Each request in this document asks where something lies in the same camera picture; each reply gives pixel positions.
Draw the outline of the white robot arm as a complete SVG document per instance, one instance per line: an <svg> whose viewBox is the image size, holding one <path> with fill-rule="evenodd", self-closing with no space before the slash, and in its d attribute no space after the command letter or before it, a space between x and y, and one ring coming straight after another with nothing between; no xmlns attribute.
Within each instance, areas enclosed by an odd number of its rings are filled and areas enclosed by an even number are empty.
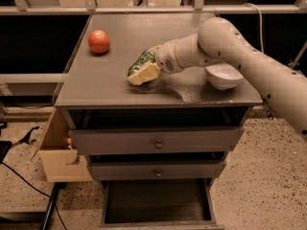
<svg viewBox="0 0 307 230"><path fill-rule="evenodd" d="M228 20L212 17L199 30L145 51L130 67L133 85L190 67L227 63L240 73L303 139L307 139L307 78L251 46Z"/></svg>

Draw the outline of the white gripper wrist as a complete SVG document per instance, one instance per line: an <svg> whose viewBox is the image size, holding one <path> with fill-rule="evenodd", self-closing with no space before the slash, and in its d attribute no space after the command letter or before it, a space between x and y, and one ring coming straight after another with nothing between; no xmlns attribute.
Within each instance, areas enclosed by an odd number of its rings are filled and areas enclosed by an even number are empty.
<svg viewBox="0 0 307 230"><path fill-rule="evenodd" d="M177 62L175 54L176 43L177 40L175 39L149 49L155 55L155 60L161 67L161 70L166 74L175 74L183 70ZM132 85L141 85L144 82L157 79L160 75L160 67L157 64L148 61L139 69L132 70L128 76L128 81Z"/></svg>

